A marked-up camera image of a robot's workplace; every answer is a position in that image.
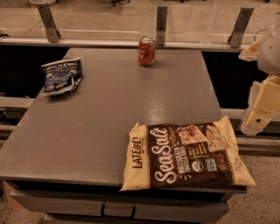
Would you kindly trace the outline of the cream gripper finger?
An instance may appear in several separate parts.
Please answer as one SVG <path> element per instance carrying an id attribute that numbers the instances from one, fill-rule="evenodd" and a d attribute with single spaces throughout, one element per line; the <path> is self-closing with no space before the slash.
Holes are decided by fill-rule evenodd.
<path id="1" fill-rule="evenodd" d="M 259 45 L 259 40 L 253 42 L 251 46 L 249 46 L 239 54 L 238 58 L 244 61 L 257 61 Z"/>

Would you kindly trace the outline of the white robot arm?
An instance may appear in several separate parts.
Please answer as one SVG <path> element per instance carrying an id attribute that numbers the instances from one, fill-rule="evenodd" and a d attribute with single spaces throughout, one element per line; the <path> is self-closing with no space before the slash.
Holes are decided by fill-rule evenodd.
<path id="1" fill-rule="evenodd" d="M 280 17 L 260 40 L 243 50 L 239 58 L 255 60 L 258 69 L 268 75 L 262 82 L 253 82 L 248 96 L 248 108 L 241 119 L 241 132 L 254 136 L 262 132 L 280 111 Z"/>

